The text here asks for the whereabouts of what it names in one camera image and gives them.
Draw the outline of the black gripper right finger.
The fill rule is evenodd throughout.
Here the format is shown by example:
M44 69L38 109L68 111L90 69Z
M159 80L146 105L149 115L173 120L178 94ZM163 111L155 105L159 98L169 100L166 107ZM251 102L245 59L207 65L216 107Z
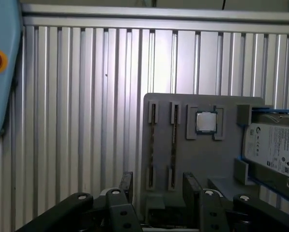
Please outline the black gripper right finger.
M183 200L201 232L289 232L289 214L248 194L229 201L203 189L191 172L183 173Z

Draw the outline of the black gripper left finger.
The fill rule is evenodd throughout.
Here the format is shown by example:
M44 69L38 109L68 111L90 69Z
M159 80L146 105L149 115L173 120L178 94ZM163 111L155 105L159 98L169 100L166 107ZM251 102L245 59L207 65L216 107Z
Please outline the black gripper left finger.
M132 205L133 173L124 172L118 188L97 198L74 193L18 229L20 232L140 232Z

